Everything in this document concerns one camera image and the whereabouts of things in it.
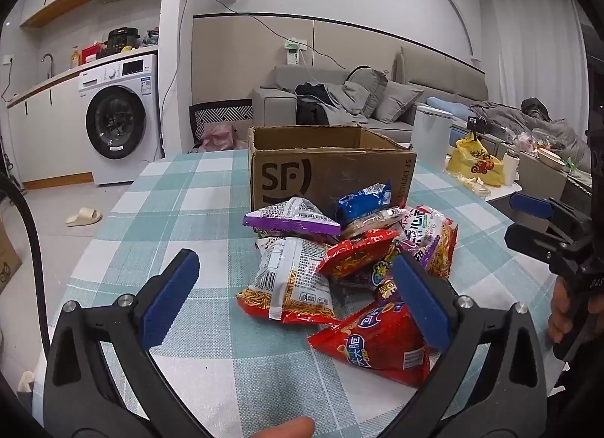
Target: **beige wall panel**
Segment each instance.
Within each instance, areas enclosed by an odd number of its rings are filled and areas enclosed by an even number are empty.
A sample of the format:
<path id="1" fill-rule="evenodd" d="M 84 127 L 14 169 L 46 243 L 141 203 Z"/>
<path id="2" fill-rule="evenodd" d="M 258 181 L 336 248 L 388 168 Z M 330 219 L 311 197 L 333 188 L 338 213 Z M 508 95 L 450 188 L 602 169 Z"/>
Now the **beige wall panel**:
<path id="1" fill-rule="evenodd" d="M 403 43 L 398 38 L 366 29 L 322 21 L 315 23 L 316 50 L 330 55 L 351 70 L 359 65 L 368 65 L 388 71 L 388 78 L 392 78 L 394 57 Z M 318 53 L 315 53 L 315 66 L 337 68 L 330 59 Z"/>
<path id="2" fill-rule="evenodd" d="M 313 46 L 311 20 L 259 17 L 287 38 Z M 271 69 L 286 63 L 285 41 L 245 16 L 197 18 L 193 21 L 191 84 L 193 104 L 246 99 L 267 80 Z M 312 50 L 304 52 L 310 65 Z"/>

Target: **metal screw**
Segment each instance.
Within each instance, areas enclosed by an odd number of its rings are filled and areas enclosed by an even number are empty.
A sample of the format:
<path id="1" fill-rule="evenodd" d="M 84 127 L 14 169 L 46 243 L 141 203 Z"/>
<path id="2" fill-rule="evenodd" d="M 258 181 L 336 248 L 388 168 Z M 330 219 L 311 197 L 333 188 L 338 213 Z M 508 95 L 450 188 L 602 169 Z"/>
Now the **metal screw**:
<path id="1" fill-rule="evenodd" d="M 117 299 L 117 305 L 119 305 L 120 307 L 129 307 L 130 305 L 132 305 L 133 301 L 134 295 L 126 293 L 126 295 L 122 295 L 120 296 L 120 298 Z"/>
<path id="2" fill-rule="evenodd" d="M 73 312 L 74 310 L 76 310 L 76 303 L 73 300 L 66 301 L 63 305 L 63 310 L 65 312 Z"/>
<path id="3" fill-rule="evenodd" d="M 467 297 L 466 295 L 462 295 L 457 299 L 457 304 L 462 309 L 470 309 L 474 306 L 474 301 L 472 300 L 472 298 Z"/>
<path id="4" fill-rule="evenodd" d="M 518 302 L 517 304 L 515 304 L 514 308 L 516 309 L 517 313 L 519 313 L 519 314 L 526 314 L 529 311 L 529 308 L 521 302 Z"/>

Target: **white trash can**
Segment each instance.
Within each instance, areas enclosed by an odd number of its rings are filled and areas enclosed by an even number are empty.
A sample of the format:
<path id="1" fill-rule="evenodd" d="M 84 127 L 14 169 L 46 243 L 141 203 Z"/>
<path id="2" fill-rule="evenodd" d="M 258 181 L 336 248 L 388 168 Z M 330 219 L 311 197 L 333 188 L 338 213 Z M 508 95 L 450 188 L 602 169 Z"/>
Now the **white trash can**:
<path id="1" fill-rule="evenodd" d="M 447 111 L 418 105 L 411 144 L 418 159 L 439 172 L 445 170 L 453 115 Z"/>

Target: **washing machine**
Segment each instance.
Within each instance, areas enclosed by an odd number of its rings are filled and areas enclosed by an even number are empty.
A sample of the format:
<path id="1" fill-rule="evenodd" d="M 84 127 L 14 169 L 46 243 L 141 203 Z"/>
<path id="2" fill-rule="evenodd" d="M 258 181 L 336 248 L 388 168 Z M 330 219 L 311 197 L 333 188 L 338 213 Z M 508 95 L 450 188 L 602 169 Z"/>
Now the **washing machine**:
<path id="1" fill-rule="evenodd" d="M 156 54 L 86 70 L 79 90 L 95 184 L 134 181 L 163 157 Z"/>

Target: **curtain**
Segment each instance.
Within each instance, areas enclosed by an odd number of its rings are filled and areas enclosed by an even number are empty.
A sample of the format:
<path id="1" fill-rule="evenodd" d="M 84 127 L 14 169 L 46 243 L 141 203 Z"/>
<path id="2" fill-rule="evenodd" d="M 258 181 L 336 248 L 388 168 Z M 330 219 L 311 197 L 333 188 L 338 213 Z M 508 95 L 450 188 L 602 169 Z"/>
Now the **curtain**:
<path id="1" fill-rule="evenodd" d="M 573 0 L 480 0 L 489 99 L 520 108 L 539 99 L 583 140 L 589 122 L 587 56 Z"/>

